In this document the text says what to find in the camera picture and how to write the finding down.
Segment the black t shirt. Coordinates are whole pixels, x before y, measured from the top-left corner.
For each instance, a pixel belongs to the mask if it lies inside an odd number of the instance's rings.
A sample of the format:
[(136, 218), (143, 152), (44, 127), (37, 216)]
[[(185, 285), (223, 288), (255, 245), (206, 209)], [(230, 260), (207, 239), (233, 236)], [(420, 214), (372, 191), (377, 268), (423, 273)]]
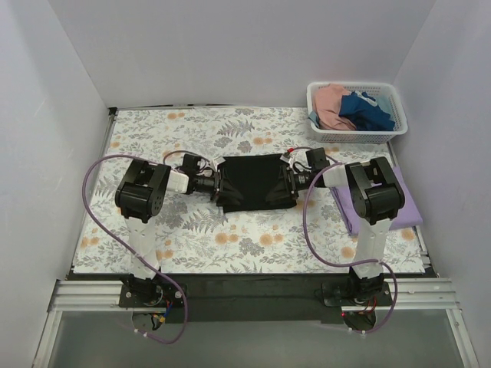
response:
[(220, 207), (225, 213), (290, 209), (294, 202), (267, 203), (265, 197), (278, 183), (285, 181), (283, 168), (289, 166), (279, 154), (262, 156), (226, 156), (219, 170), (227, 175), (243, 195), (240, 205)]

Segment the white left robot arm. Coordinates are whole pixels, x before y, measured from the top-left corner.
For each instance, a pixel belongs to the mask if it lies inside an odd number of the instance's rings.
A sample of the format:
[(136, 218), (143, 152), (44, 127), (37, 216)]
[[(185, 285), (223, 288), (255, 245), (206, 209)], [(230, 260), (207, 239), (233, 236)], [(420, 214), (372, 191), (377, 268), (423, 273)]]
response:
[(115, 195), (115, 204), (129, 231), (129, 274), (121, 281), (130, 301), (145, 307), (182, 307), (184, 291), (159, 277), (156, 220), (167, 192), (207, 193), (218, 205), (238, 205), (244, 199), (217, 165), (186, 153), (179, 169), (133, 159)]

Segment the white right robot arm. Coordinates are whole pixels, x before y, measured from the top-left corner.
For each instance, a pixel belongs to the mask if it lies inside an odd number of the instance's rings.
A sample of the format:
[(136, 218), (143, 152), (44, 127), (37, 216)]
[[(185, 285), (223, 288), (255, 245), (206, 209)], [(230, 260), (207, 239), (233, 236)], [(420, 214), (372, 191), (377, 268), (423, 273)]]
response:
[(283, 169), (277, 183), (265, 197), (277, 204), (297, 199), (298, 193), (308, 194), (316, 187), (333, 189), (347, 186), (351, 203), (360, 219), (356, 254), (351, 263), (344, 264), (348, 274), (340, 281), (327, 281), (321, 286), (321, 297), (328, 307), (342, 305), (375, 306), (377, 298), (386, 296), (394, 304), (397, 292), (391, 291), (384, 280), (393, 275), (383, 260), (387, 233), (400, 209), (405, 195), (390, 163), (377, 157), (362, 163), (343, 164), (325, 154), (322, 149), (307, 149), (308, 168), (296, 172), (292, 166)]

